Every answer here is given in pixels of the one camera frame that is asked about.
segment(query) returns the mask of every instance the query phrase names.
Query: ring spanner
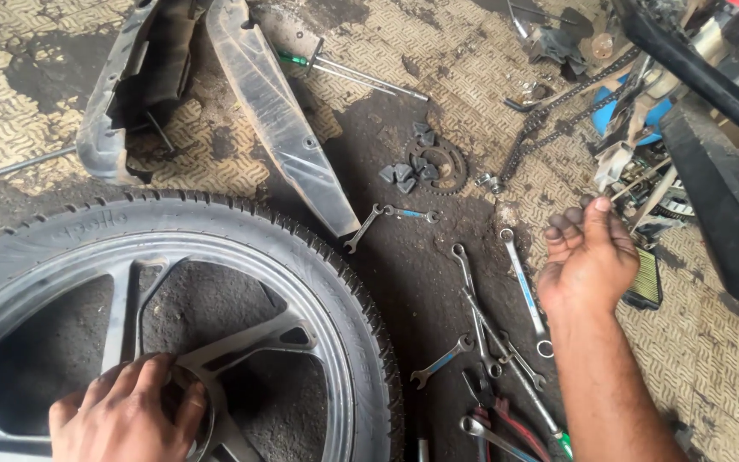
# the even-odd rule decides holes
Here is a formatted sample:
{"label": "ring spanner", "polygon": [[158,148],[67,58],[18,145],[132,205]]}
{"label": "ring spanner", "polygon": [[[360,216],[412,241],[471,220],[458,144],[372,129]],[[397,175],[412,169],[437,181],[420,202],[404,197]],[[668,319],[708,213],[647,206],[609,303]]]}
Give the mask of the ring spanner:
{"label": "ring spanner", "polygon": [[523,267],[520,265],[518,251],[515,248],[515,233],[510,228],[504,228],[501,229],[501,233],[499,235],[503,240],[504,245],[507,246],[509,258],[512,260],[512,267],[515,268],[515,275],[518,277],[518,282],[520,283],[520,290],[524,294],[526,305],[529,307],[529,315],[532,317],[532,326],[535,327],[535,336],[538,338],[538,344],[535,348],[538,350],[539,355],[544,358],[551,358],[555,355],[552,350],[552,342],[547,340],[549,335],[546,333],[544,321],[540,319],[540,312],[538,312],[538,307],[535,305],[535,300],[532,299],[532,293],[529,291],[529,283],[527,283]]}
{"label": "ring spanner", "polygon": [[[464,248],[463,244],[455,243],[452,246],[452,256],[455,257],[461,265],[461,270],[464,273],[464,284],[467,285],[467,289],[469,289],[475,297],[475,284],[472,281],[472,272],[470,271],[469,258],[467,258],[467,249]],[[475,321],[475,335],[478,338],[478,355],[480,356],[480,360],[484,363],[486,373],[493,379],[498,378],[503,373],[503,368],[498,361],[489,354],[484,326],[481,324],[480,318],[478,318],[478,314],[475,310],[472,310],[472,320]]]}

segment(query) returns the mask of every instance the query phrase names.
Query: left hand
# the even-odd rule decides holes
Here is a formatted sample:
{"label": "left hand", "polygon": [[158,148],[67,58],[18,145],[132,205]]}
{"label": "left hand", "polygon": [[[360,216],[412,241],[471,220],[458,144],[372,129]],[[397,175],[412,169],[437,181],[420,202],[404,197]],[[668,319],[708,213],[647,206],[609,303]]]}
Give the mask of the left hand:
{"label": "left hand", "polygon": [[87,393],[72,393],[50,407],[54,462],[181,462],[193,445],[206,402],[192,384],[176,413],[164,415],[161,388],[175,357],[146,354],[96,377]]}

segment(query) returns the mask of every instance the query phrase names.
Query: motorcycle chain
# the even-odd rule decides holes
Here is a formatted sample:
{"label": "motorcycle chain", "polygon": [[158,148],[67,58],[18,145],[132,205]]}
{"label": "motorcycle chain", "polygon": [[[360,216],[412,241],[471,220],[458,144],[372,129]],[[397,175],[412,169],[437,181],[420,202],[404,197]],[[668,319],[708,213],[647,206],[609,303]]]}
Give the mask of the motorcycle chain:
{"label": "motorcycle chain", "polygon": [[621,70],[624,66],[637,58],[637,55],[640,52],[641,49],[638,47],[629,48],[629,50],[626,51],[620,58],[616,59],[615,62],[610,64],[606,69],[603,69],[600,73],[595,74],[593,77],[583,82],[579,86],[570,89],[566,94],[550,103],[549,106],[533,111],[524,121],[524,127],[518,132],[515,138],[515,142],[512,144],[512,149],[509,152],[507,162],[503,166],[503,170],[501,171],[501,180],[506,182],[509,180],[509,178],[512,177],[512,175],[515,174],[518,164],[521,160],[523,160],[524,156],[539,150],[540,148],[548,145],[551,142],[554,142],[555,140],[563,136],[567,131],[570,131],[571,128],[574,127],[578,122],[589,117],[593,113],[596,113],[599,110],[605,108],[609,103],[617,101],[621,97],[623,92],[626,91],[626,89],[628,88],[629,80],[624,82],[623,85],[621,85],[618,89],[612,91],[609,96],[603,98],[597,104],[590,106],[590,108],[579,112],[575,117],[569,120],[558,121],[558,124],[561,126],[558,130],[549,133],[549,135],[540,139],[538,142],[533,143],[532,145],[523,145],[523,142],[526,141],[526,137],[529,133],[535,131],[538,128],[541,128],[544,125],[543,117],[545,115],[549,114],[554,109],[566,103],[568,100],[571,100],[576,95],[579,95],[580,92],[587,87],[594,85],[595,83],[610,76],[614,72]]}

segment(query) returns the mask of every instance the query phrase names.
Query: concrete floor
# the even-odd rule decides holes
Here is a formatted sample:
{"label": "concrete floor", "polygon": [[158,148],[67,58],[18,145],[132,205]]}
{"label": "concrete floor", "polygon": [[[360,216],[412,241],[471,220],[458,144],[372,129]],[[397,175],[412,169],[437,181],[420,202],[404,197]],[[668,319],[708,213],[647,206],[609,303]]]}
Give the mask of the concrete floor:
{"label": "concrete floor", "polygon": [[[0,166],[71,142],[131,6],[127,0],[5,4],[0,5]],[[579,128],[571,138],[575,142],[559,142],[530,156],[497,201],[471,182],[452,197],[417,187],[402,195],[377,172],[402,159],[412,122],[424,119],[460,146],[472,172],[497,171],[520,125],[520,116],[500,100],[521,95],[525,85],[541,79],[555,89],[567,84],[548,63],[526,65],[500,16],[499,2],[272,0],[252,6],[265,15],[265,30],[282,47],[309,54],[315,37],[326,36],[327,50],[338,61],[432,97],[426,104],[393,98],[325,74],[307,82],[318,104],[311,125],[319,139],[327,140],[324,150],[360,219],[376,202],[441,212],[437,225],[380,218],[358,252],[348,257],[382,311],[402,377],[426,367],[458,335],[472,330],[458,294],[461,272],[449,257],[452,244],[461,242],[485,309],[546,376],[544,401],[565,424],[553,363],[531,353],[529,317],[494,232],[504,222],[517,229],[520,253],[532,276],[544,259],[539,234],[546,217],[590,190],[594,162],[585,145],[594,141],[594,131]],[[563,14],[568,5],[549,0],[537,6]],[[582,2],[576,9],[600,21],[599,2]],[[287,27],[293,33],[283,35]],[[297,42],[296,29],[303,33]],[[260,146],[236,107],[201,24],[193,56],[190,89],[165,127],[177,156],[166,158],[159,140],[143,133],[132,145],[132,162],[155,172],[156,187],[248,195],[340,248]],[[573,101],[561,115],[586,104],[588,99]],[[75,156],[69,157],[0,181],[0,227],[112,190],[88,178]],[[639,313],[621,306],[618,316],[664,414],[691,424],[695,444],[710,459],[739,460],[739,304],[727,298],[717,281],[696,228],[669,234],[659,255],[663,308]],[[59,299],[0,346],[0,419],[8,422],[5,427],[41,432],[48,404],[97,373],[106,327],[99,309],[105,296],[104,288],[94,285]],[[177,352],[241,330],[257,321],[254,313],[269,308],[253,281],[212,267],[179,269],[151,306],[145,341],[150,348]],[[285,356],[253,357],[238,372],[238,382],[231,377],[237,384],[234,395],[241,404],[250,404],[241,406],[237,416],[268,460],[316,460],[325,403],[320,373],[312,362]],[[450,363],[424,390],[405,386],[408,441],[425,434],[435,460],[468,460],[475,454],[473,441],[457,429],[458,417],[473,404],[460,371],[474,362],[467,355]],[[543,430],[509,374],[497,386]],[[551,443],[549,447],[557,450]]]}

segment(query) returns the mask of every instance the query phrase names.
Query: sprocket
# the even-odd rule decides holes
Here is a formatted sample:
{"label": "sprocket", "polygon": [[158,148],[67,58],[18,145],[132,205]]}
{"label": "sprocket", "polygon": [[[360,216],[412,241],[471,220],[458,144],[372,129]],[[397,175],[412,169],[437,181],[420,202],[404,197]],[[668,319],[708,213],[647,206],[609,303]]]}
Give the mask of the sprocket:
{"label": "sprocket", "polygon": [[[413,157],[430,160],[428,156],[431,154],[436,154],[443,162],[435,165],[438,167],[438,171],[442,173],[437,180],[422,180],[419,178],[418,183],[427,191],[436,195],[457,194],[467,184],[467,160],[464,159],[463,154],[458,151],[456,145],[440,136],[435,137],[434,145],[423,146],[420,144],[420,140],[420,136],[416,136],[406,146],[406,159],[409,163],[412,163]],[[446,169],[441,169],[445,164],[449,165],[448,172]],[[450,186],[441,186],[448,182],[452,182]]]}

